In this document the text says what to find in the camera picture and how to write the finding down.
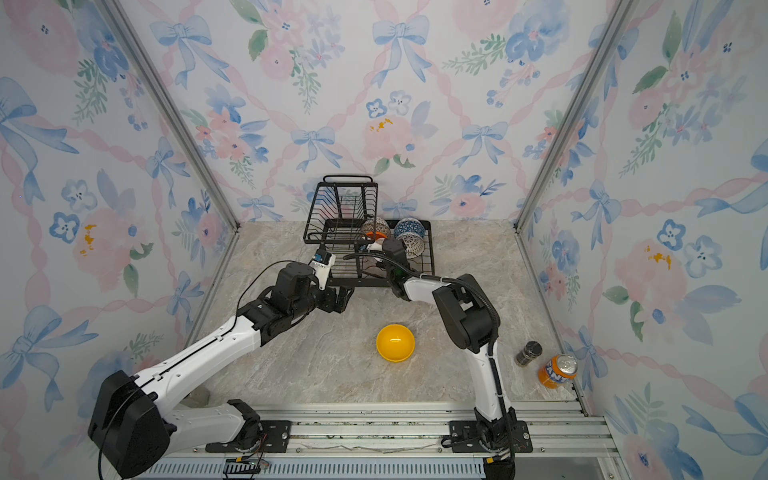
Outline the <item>brown floral patterned bowl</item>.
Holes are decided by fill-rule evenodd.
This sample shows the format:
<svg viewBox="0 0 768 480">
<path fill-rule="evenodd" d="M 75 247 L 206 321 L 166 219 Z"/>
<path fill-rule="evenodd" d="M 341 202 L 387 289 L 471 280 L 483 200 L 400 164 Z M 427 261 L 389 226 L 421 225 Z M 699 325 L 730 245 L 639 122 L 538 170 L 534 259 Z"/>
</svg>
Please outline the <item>brown floral patterned bowl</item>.
<svg viewBox="0 0 768 480">
<path fill-rule="evenodd" d="M 383 231 L 390 234 L 388 238 L 392 236 L 392 230 L 387 221 L 379 217 L 369 218 L 363 222 L 360 227 L 360 232 L 364 235 L 364 233 L 368 231 Z"/>
</svg>

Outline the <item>blue triangle patterned bowl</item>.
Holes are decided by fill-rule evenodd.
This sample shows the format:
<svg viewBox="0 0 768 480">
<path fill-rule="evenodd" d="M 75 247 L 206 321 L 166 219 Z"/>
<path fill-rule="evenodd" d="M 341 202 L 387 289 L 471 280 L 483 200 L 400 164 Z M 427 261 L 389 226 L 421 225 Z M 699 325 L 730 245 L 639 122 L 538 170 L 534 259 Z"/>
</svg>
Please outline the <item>blue triangle patterned bowl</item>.
<svg viewBox="0 0 768 480">
<path fill-rule="evenodd" d="M 394 236 L 399 238 L 403 235 L 415 235 L 420 238 L 424 238 L 426 235 L 426 227 L 424 224 L 413 217 L 407 217 L 400 219 L 394 227 Z"/>
</svg>

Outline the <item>white lattice patterned bowl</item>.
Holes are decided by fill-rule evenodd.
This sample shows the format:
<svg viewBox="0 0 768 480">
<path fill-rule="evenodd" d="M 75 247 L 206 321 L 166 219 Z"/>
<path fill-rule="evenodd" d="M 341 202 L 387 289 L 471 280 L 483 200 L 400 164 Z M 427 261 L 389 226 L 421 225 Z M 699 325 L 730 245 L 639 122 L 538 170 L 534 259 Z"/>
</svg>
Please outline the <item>white lattice patterned bowl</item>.
<svg viewBox="0 0 768 480">
<path fill-rule="evenodd" d="M 407 259 L 416 259 L 425 251 L 425 240 L 416 233 L 406 232 L 398 237 L 402 242 Z"/>
</svg>

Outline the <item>orange plastic bowl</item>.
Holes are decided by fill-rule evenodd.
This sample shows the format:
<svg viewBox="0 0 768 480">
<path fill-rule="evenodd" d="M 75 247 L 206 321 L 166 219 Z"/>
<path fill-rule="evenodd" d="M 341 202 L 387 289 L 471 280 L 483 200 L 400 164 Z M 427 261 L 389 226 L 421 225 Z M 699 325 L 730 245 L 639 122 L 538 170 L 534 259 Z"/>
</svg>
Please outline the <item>orange plastic bowl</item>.
<svg viewBox="0 0 768 480">
<path fill-rule="evenodd" d="M 372 241 L 387 239 L 390 234 L 383 231 L 368 231 L 364 233 L 365 237 Z"/>
</svg>

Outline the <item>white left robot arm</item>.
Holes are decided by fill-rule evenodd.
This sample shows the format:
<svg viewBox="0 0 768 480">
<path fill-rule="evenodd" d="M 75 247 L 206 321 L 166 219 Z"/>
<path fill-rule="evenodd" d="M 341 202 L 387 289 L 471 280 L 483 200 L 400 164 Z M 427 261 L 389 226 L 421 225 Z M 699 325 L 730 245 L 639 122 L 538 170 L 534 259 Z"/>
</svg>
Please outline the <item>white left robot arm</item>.
<svg viewBox="0 0 768 480">
<path fill-rule="evenodd" d="M 254 300 L 239 301 L 221 327 L 171 358 L 129 375 L 119 370 L 101 384 L 88 427 L 105 462 L 122 478 L 140 475 L 163 456 L 203 444 L 252 452 L 267 435 L 260 415 L 245 401 L 184 413 L 178 406 L 214 374 L 290 330 L 310 313 L 342 313 L 354 293 L 329 287 L 327 268 L 280 260 L 274 285 Z"/>
</svg>

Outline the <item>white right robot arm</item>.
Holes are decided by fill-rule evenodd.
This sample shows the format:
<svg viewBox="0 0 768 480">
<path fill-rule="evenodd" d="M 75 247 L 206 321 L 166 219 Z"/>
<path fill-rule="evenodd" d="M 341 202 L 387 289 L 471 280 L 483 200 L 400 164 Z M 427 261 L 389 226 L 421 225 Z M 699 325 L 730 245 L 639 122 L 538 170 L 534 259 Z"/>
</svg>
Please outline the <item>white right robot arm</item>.
<svg viewBox="0 0 768 480">
<path fill-rule="evenodd" d="M 516 455 L 530 451 L 531 445 L 523 438 L 523 423 L 502 379 L 497 309 L 470 274 L 446 277 L 411 268 L 401 240 L 386 239 L 372 254 L 384 265 L 396 297 L 437 308 L 450 340 L 463 352 L 469 366 L 478 441 L 492 461 L 513 465 Z"/>
</svg>

